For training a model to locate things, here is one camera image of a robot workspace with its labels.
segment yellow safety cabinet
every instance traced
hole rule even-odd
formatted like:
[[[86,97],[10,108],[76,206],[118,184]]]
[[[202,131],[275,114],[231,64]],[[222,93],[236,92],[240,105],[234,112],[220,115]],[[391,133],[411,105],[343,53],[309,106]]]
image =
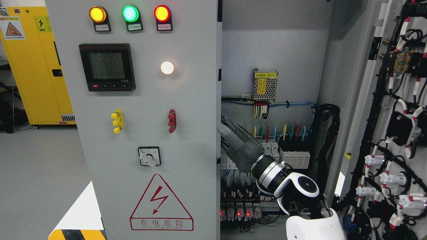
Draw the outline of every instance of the yellow safety cabinet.
[[[76,124],[46,7],[8,7],[1,41],[31,125]]]

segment white indicator light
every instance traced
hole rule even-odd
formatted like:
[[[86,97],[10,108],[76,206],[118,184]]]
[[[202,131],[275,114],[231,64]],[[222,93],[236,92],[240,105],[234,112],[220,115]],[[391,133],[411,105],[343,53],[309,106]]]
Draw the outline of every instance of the white indicator light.
[[[173,73],[174,67],[173,64],[169,61],[164,61],[161,66],[160,66],[161,72],[169,75],[171,73]]]

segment lightning bolt symbol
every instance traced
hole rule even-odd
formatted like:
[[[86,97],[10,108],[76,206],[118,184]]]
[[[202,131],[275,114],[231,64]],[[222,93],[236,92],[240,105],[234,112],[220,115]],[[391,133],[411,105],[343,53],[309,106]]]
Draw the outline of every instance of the lightning bolt symbol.
[[[158,197],[158,198],[156,198],[157,194],[160,192],[160,190],[161,190],[162,188],[163,188],[162,186],[159,186],[159,187],[157,188],[156,192],[154,193],[153,197],[151,197],[150,202],[153,202],[153,201],[156,201],[156,200],[159,200],[159,199],[163,199],[163,201],[161,201],[161,203],[159,204],[159,206],[158,206],[156,209],[154,209],[154,210],[153,210],[153,215],[154,215],[155,213],[157,213],[157,212],[158,212],[158,210],[157,210],[157,209],[159,209],[159,207],[164,203],[164,201],[167,199],[167,197],[169,197],[169,195],[167,195],[167,196],[163,196],[163,197]]]

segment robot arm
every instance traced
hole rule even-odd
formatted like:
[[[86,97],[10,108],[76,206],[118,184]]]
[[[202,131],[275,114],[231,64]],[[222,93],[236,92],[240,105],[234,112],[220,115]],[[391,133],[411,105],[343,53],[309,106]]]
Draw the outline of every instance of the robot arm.
[[[242,126],[221,117],[217,126],[221,148],[239,171],[252,172],[258,188],[277,198],[281,209],[291,217],[286,222],[288,239],[344,240],[336,212],[328,208],[319,187],[309,177],[292,172],[292,167],[265,155],[260,142]]]

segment warning triangle sign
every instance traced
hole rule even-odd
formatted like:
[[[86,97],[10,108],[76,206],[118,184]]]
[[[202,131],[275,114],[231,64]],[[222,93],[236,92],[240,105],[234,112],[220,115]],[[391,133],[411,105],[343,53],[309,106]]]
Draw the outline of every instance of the warning triangle sign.
[[[9,22],[7,26],[6,36],[22,36],[22,34],[16,29],[16,27]]]
[[[159,174],[155,174],[130,217],[132,230],[193,231],[193,218]]]

